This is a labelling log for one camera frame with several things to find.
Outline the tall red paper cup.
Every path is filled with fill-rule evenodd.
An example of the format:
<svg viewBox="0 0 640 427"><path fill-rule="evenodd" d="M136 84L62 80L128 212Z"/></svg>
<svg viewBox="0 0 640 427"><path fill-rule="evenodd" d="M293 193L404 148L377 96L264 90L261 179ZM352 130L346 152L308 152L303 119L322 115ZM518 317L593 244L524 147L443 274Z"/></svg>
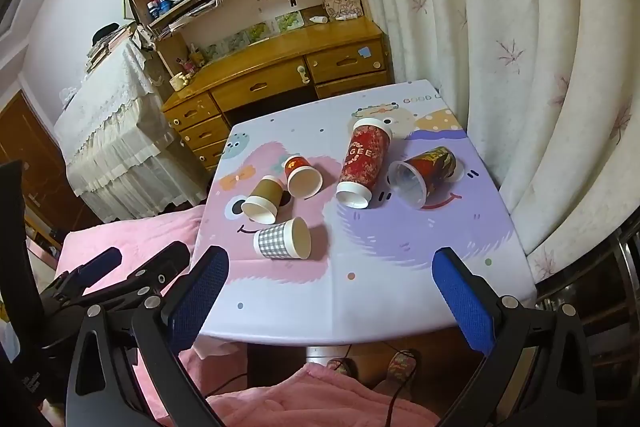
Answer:
<svg viewBox="0 0 640 427"><path fill-rule="evenodd" d="M354 209L369 206L392 141L393 131L385 122L371 117L355 122L336 186L337 202Z"/></svg>

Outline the brown paper cup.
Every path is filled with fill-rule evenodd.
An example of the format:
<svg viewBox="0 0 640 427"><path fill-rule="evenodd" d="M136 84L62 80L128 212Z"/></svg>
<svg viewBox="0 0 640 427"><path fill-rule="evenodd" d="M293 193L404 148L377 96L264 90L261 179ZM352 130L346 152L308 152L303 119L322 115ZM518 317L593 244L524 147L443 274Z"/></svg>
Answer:
<svg viewBox="0 0 640 427"><path fill-rule="evenodd" d="M242 204L244 215L260 225L274 225L283 191L283 183L278 178L263 176Z"/></svg>

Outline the grey checkered paper cup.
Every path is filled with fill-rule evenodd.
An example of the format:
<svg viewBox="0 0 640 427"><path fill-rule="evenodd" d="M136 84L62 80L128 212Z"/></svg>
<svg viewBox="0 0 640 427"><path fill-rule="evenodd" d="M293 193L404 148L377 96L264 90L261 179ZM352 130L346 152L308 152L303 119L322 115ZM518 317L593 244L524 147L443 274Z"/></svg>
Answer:
<svg viewBox="0 0 640 427"><path fill-rule="evenodd" d="M254 251L270 260L306 260L311 253L307 223L299 217L271 225L255 233Z"/></svg>

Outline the small red white paper cup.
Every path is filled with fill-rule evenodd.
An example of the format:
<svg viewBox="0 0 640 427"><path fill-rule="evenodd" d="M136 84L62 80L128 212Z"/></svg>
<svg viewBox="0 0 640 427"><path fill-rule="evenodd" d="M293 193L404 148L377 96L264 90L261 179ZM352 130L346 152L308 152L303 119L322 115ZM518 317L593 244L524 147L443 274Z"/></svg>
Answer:
<svg viewBox="0 0 640 427"><path fill-rule="evenodd" d="M322 174L304 156L290 156L283 167L288 193L294 198L308 199L322 189Z"/></svg>

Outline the clear plastic printed cup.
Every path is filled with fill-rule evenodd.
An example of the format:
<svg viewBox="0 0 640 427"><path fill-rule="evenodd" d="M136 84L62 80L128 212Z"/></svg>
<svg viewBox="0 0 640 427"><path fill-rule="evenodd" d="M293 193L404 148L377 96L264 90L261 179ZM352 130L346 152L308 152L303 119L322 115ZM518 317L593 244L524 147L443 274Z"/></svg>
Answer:
<svg viewBox="0 0 640 427"><path fill-rule="evenodd" d="M439 146L404 160L395 160L387 169L392 192L414 209L421 209L456 173L458 162L447 147Z"/></svg>

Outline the pink blanket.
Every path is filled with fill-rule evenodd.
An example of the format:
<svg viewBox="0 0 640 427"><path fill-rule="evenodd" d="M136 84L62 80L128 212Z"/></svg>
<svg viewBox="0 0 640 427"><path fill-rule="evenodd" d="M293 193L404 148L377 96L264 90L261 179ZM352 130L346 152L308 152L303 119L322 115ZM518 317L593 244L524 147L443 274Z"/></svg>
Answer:
<svg viewBox="0 0 640 427"><path fill-rule="evenodd" d="M90 287L97 291L126 279L143 262L172 242L193 249L200 231L204 207L165 213L153 218L116 221L68 234L58 269L62 274L116 247L122 264ZM241 389L242 378L233 373L247 367L246 350L202 358L193 348L179 353L179 360L195 386L228 426L434 426L439 417L425 407L393 392L369 389L355 378L332 367L307 363L280 384Z"/></svg>

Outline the patterned slipper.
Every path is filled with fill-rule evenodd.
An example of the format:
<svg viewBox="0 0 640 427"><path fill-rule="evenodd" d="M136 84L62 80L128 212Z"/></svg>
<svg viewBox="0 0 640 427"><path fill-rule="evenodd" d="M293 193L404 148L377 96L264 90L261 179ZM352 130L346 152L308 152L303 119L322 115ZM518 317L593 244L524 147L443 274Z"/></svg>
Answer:
<svg viewBox="0 0 640 427"><path fill-rule="evenodd" d="M397 351L387 366L386 378L396 384L408 385L418 373L420 353L407 349Z"/></svg>

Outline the white lace cloth cover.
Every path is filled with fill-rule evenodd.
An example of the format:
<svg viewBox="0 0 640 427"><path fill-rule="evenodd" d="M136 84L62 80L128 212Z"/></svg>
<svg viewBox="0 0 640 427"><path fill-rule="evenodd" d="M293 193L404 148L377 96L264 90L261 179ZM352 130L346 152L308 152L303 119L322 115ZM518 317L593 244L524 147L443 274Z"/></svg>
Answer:
<svg viewBox="0 0 640 427"><path fill-rule="evenodd" d="M163 112L163 69L121 43L86 76L54 125L74 194L103 222L153 217L206 197L208 172Z"/></svg>

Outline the cartoon printed tablecloth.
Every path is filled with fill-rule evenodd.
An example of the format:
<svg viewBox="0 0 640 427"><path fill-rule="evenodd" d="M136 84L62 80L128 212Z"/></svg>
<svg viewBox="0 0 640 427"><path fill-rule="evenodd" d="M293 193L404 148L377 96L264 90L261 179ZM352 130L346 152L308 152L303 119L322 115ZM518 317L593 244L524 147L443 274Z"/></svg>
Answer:
<svg viewBox="0 0 640 427"><path fill-rule="evenodd" d="M352 127L361 118L388 124L388 157L407 159L443 146L463 171L422 209L399 199L385 180L371 202L348 208L335 196ZM308 225L306 260L258 255L259 230L242 211L265 176L282 178L292 155L322 174L320 192L294 198L280 221ZM414 80L334 96L234 126L210 188L195 254L219 246L230 258L224 289L202 331L268 345L366 343L443 329L454 319L433 281L434 252L453 249L497 293L522 303L536 296L532 272L494 181L431 83Z"/></svg>

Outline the wooden desk with drawers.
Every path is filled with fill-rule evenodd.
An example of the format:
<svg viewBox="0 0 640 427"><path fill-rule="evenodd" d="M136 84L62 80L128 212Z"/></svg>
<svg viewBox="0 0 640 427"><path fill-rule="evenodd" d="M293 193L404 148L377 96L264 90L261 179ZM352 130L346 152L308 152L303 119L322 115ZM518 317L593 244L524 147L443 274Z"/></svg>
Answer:
<svg viewBox="0 0 640 427"><path fill-rule="evenodd" d="M360 17L299 28L209 64L163 113L180 144L213 172L236 124L391 82L383 31Z"/></svg>

